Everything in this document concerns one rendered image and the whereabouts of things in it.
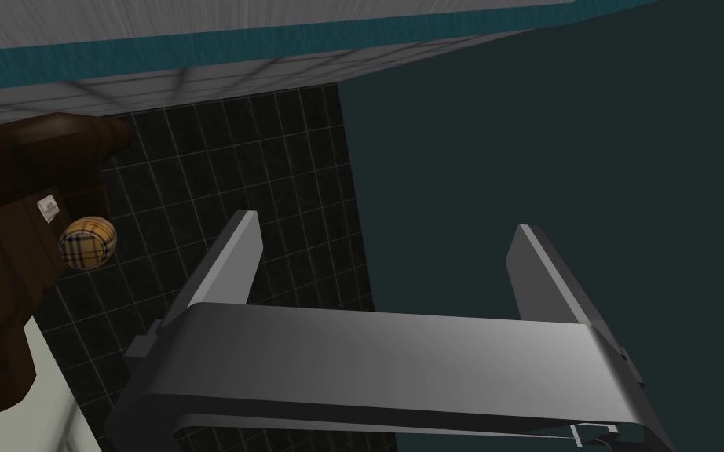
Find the yellow plaid round cushion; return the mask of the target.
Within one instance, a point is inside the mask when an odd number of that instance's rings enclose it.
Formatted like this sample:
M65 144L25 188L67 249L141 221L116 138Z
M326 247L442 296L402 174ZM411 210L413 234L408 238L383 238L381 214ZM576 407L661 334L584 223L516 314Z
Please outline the yellow plaid round cushion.
M118 235L112 223L88 216L69 224L60 235L58 253L69 267L92 270L115 253Z

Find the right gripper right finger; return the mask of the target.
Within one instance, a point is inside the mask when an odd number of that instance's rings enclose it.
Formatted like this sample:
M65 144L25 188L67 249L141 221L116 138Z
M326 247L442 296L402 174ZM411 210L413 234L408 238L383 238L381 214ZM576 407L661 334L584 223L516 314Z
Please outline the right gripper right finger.
M520 319L592 326L621 352L602 315L540 226L517 226L506 268Z

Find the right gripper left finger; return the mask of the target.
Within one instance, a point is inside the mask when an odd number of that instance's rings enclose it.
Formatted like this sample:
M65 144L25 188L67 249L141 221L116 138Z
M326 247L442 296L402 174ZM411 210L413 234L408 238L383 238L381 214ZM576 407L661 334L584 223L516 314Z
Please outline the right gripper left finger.
M258 213L236 211L174 298L162 325L197 303L246 304L262 251Z

